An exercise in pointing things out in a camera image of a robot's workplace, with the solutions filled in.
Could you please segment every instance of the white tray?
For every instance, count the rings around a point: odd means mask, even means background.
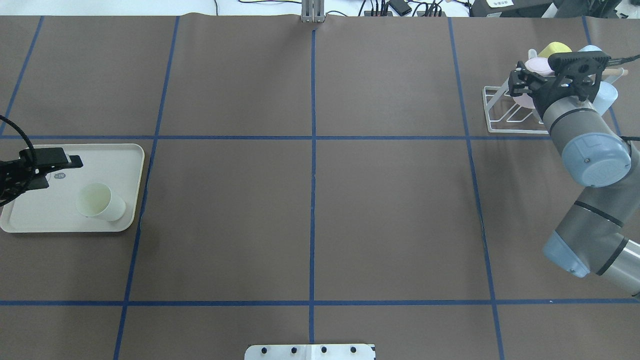
[[[133,223],[145,152],[135,143],[34,145],[61,147],[80,155],[84,166],[47,175],[49,188],[28,191],[4,206],[0,227],[7,233],[116,232]],[[108,222],[86,218],[76,210],[78,191],[105,183],[127,203],[124,216]]]

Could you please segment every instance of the cup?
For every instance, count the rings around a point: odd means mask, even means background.
[[[85,186],[76,197],[76,209],[88,218],[116,221],[122,218],[126,208],[124,200],[103,183]]]

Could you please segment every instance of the sticker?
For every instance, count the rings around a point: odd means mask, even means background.
[[[486,0],[486,3],[490,8],[504,8],[506,6],[513,6],[513,0]]]

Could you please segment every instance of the metal plate with holes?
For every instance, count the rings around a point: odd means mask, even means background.
[[[246,349],[244,360],[375,360],[375,345],[253,345]]]

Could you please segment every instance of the blue joint cap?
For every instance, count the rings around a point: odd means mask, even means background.
[[[565,145],[562,161],[576,183],[593,188],[617,183],[631,170],[625,143],[605,133],[576,136]]]
[[[554,264],[560,266],[572,275],[585,277],[590,273],[589,268],[555,231],[551,234],[543,252],[547,259],[553,261]]]

